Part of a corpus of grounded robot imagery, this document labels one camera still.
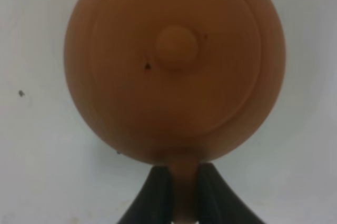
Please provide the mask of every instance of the white surface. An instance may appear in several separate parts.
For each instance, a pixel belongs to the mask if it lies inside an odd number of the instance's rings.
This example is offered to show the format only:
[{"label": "white surface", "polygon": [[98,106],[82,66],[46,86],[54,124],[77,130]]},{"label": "white surface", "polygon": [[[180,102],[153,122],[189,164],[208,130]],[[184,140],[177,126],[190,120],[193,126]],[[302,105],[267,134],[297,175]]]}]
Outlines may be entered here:
[{"label": "white surface", "polygon": [[[280,98],[216,164],[267,223],[337,223],[337,0],[273,2],[288,50]],[[147,176],[71,101],[63,39],[75,3],[0,0],[1,224],[115,223]]]}]

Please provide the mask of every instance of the dirt spot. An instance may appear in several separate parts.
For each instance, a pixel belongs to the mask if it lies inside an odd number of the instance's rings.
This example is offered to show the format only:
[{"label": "dirt spot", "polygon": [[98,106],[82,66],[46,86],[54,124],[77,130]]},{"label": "dirt spot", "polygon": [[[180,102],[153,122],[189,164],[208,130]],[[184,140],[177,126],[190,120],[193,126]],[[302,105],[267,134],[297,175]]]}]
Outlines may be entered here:
[{"label": "dirt spot", "polygon": [[116,212],[124,212],[131,205],[131,200],[122,201],[118,207],[115,208]]},{"label": "dirt spot", "polygon": [[69,220],[70,224],[80,224],[80,219],[78,217],[73,217]]},{"label": "dirt spot", "polygon": [[253,205],[258,206],[258,207],[263,207],[264,203],[262,201],[255,200],[253,201]]},{"label": "dirt spot", "polygon": [[22,91],[22,90],[19,90],[19,95],[20,95],[20,97],[23,97],[23,96],[25,96],[25,93]]},{"label": "dirt spot", "polygon": [[94,218],[94,214],[93,214],[92,212],[90,212],[90,211],[88,212],[88,218],[89,218],[89,219]]}]

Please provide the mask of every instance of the dark speck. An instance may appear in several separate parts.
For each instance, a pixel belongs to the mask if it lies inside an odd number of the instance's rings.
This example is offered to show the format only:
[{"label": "dark speck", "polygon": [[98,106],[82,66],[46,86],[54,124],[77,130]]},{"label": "dark speck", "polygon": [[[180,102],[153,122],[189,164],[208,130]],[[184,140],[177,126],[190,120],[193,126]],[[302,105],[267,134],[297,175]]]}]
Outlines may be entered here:
[{"label": "dark speck", "polygon": [[151,70],[151,65],[149,63],[146,63],[145,70]]},{"label": "dark speck", "polygon": [[20,97],[23,97],[23,96],[25,96],[25,93],[22,90],[20,90],[19,95],[20,95]]}]

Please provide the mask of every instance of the center knob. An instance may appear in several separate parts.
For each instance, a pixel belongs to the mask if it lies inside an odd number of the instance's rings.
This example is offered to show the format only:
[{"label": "center knob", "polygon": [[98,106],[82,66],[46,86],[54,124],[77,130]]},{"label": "center knob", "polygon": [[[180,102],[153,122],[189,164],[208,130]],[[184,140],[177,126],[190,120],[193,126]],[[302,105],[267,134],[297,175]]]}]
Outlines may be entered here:
[{"label": "center knob", "polygon": [[187,67],[197,57],[198,50],[195,34],[182,26],[166,27],[157,37],[157,59],[171,70]]}]

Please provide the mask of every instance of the white wall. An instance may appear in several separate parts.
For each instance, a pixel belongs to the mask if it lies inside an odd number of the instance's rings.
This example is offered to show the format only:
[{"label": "white wall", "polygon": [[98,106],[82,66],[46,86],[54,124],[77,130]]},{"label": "white wall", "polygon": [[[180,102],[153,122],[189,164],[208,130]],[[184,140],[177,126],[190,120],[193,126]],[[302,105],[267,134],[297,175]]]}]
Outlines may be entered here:
[{"label": "white wall", "polygon": [[[215,163],[267,223],[337,223],[337,0],[273,2],[288,50],[280,98]],[[72,103],[63,39],[75,3],[0,0],[1,224],[115,223],[150,169],[98,140]]]}]

